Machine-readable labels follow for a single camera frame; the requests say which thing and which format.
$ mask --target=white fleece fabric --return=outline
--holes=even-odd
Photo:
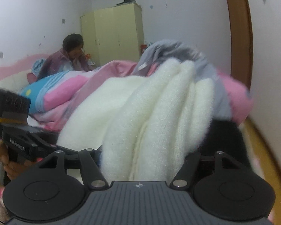
[[[191,61],[168,59],[148,78],[107,80],[73,113],[58,145],[103,145],[107,181],[170,182],[204,138],[214,98],[210,79],[194,82]]]

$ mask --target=pink wall stripe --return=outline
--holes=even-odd
[[[19,60],[11,66],[0,67],[0,80],[13,74],[30,69],[36,60],[41,58],[47,58],[48,56],[48,54],[35,54]]]

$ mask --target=dark hair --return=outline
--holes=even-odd
[[[76,47],[83,47],[83,38],[80,34],[70,34],[63,41],[63,49],[70,52]]]

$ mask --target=mauve jacket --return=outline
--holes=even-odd
[[[60,72],[60,68],[68,63],[73,66],[75,71],[90,71],[84,54],[81,54],[78,59],[75,59],[72,62],[68,54],[63,49],[60,49],[46,59],[37,79],[40,80],[44,77]]]

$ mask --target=cream wardrobe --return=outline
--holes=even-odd
[[[144,43],[141,7],[129,3],[90,12],[81,17],[84,52],[97,66],[112,60],[140,59]]]

